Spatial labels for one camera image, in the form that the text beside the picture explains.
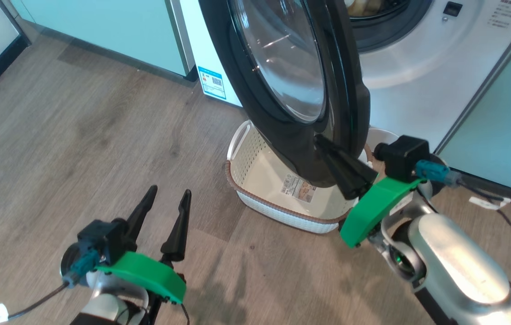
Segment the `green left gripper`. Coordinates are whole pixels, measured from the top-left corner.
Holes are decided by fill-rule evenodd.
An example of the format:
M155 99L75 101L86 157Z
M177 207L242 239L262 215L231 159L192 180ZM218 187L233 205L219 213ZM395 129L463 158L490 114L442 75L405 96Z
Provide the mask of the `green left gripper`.
M153 206L157 192L158 186L152 185L128 217L125 232L127 240L137 241L138 234L140 234L144 220ZM178 263L185 259L191 201L192 192L187 189L178 206L177 220L175 220L169 237L160 249L163 263ZM182 304L187 285L173 268L163 263L145 255L127 251L113 265L100 264L96 267L96 270L109 272L119 279L157 294L160 298L166 298L166 300L175 304Z

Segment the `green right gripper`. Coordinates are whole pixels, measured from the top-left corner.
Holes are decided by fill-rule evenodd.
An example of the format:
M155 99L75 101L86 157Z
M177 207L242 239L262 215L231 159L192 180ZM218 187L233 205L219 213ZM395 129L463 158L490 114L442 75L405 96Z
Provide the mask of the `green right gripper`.
M323 135L314 137L314 144L328 167L336 185L347 200L358 198L366 191L365 186L377 179L378 173L369 165L346 152ZM363 242L370 232L385 217L392 216L413 200L413 191L422 178L404 183L384 177L350 210L340 236L349 247L356 247Z

